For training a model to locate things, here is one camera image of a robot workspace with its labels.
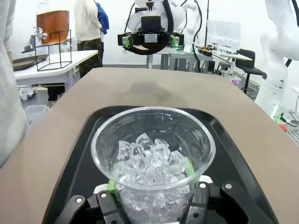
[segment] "person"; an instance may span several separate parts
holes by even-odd
[[[83,78],[91,69],[103,67],[100,33],[102,25],[98,21],[98,9],[94,0],[76,0],[74,14],[78,50],[99,51],[79,65],[80,77]]]
[[[16,0],[2,0],[0,7],[0,169],[23,139],[26,115],[12,67],[11,42]]]
[[[101,5],[95,1],[96,6],[98,7],[98,20],[100,24],[102,25],[101,31],[101,59],[103,60],[104,55],[104,35],[107,34],[107,30],[109,29],[109,19],[107,14],[105,13],[104,9],[101,7]]]

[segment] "white sweatshirt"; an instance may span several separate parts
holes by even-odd
[[[98,21],[98,8],[94,0],[76,0],[74,7],[78,42],[101,37],[102,25]]]
[[[27,122],[7,52],[16,0],[1,0],[0,7],[0,168],[25,135]]]

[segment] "brown liquid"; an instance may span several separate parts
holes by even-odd
[[[53,11],[37,15],[37,27],[43,29],[43,33],[47,33],[48,37],[42,40],[43,44],[54,44],[66,40],[70,29],[70,12],[69,11]]]

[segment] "brown table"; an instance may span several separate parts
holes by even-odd
[[[0,223],[40,224],[87,117],[111,105],[196,108],[215,116],[241,151],[282,224],[299,223],[299,149],[249,97],[205,74],[94,69],[27,134],[0,170]]]

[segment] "cup rim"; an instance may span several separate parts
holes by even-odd
[[[183,114],[183,115],[187,116],[188,118],[192,119],[195,123],[197,123],[202,128],[202,130],[206,133],[206,135],[208,136],[209,142],[210,142],[211,158],[210,158],[209,162],[204,164],[203,166],[201,166],[191,176],[188,176],[185,179],[180,180],[178,182],[164,184],[164,185],[141,185],[141,184],[136,184],[136,183],[124,181],[124,180],[121,180],[118,177],[115,177],[114,175],[112,175],[111,171],[107,172],[106,169],[101,166],[100,160],[99,160],[99,157],[98,157],[98,154],[97,154],[97,151],[96,151],[96,141],[97,141],[100,133],[104,130],[104,128],[109,123],[111,123],[112,121],[114,121],[114,120],[116,120],[116,119],[118,119],[118,118],[120,118],[124,115],[130,114],[132,112],[147,111],[147,110],[165,110],[165,111],[177,112],[177,113],[180,113],[180,114]],[[208,131],[208,129],[196,117],[192,116],[191,114],[189,114],[189,113],[187,113],[183,110],[172,108],[172,107],[146,106],[146,107],[137,107],[137,108],[134,108],[134,109],[130,109],[130,110],[126,110],[124,112],[118,113],[118,114],[114,115],[113,117],[111,117],[110,119],[108,119],[106,122],[104,122],[98,128],[98,130],[96,131],[96,133],[93,136],[93,140],[92,140],[92,143],[91,143],[91,153],[92,153],[93,161],[94,161],[95,165],[97,166],[97,168],[106,177],[108,177],[110,180],[113,180],[113,181],[117,182],[118,184],[121,184],[121,185],[123,185],[125,187],[128,187],[128,188],[139,190],[139,191],[168,191],[168,190],[171,190],[171,189],[176,189],[176,188],[183,187],[183,186],[189,184],[190,182],[194,181],[195,179],[199,178],[209,168],[209,166],[213,162],[215,154],[216,154],[216,145],[215,145],[215,141],[214,141],[211,133]]]

